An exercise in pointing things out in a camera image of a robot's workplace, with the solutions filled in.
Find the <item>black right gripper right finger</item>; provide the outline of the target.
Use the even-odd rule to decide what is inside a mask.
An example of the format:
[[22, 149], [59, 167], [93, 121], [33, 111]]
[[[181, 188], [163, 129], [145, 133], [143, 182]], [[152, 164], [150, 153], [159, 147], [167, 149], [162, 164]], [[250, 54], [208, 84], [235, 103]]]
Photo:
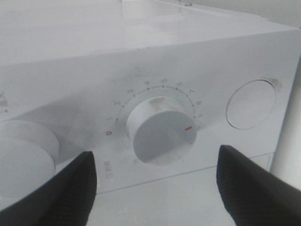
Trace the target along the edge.
[[237, 226], [299, 226], [301, 192], [230, 145], [219, 149], [216, 183]]

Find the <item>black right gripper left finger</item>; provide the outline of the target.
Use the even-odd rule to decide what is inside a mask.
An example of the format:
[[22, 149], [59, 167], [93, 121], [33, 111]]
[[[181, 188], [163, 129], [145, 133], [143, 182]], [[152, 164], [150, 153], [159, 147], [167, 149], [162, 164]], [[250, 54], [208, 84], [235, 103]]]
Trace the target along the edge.
[[85, 226], [97, 190], [95, 159], [82, 152], [57, 175], [0, 212], [2, 226]]

